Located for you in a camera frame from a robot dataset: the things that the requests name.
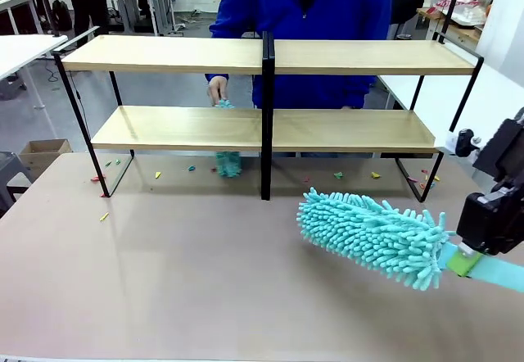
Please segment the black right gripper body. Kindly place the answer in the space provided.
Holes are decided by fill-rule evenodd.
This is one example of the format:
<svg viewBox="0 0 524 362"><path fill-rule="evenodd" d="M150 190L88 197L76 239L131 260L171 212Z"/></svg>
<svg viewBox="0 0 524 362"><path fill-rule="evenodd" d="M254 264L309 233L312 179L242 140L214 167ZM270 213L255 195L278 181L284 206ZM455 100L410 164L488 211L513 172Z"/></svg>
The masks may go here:
<svg viewBox="0 0 524 362"><path fill-rule="evenodd" d="M505 119L493 137L480 150L473 167L491 176L494 192L523 184L523 109Z"/></svg>

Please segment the person's right hand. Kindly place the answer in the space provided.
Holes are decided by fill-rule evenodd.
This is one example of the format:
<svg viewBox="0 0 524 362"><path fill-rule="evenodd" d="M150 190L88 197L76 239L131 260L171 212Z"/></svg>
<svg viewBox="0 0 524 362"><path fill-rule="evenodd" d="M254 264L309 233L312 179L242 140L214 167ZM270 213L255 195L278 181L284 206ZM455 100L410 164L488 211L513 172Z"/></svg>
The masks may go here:
<svg viewBox="0 0 524 362"><path fill-rule="evenodd" d="M222 75L214 76L208 83L207 94L213 106L228 100L228 79Z"/></svg>

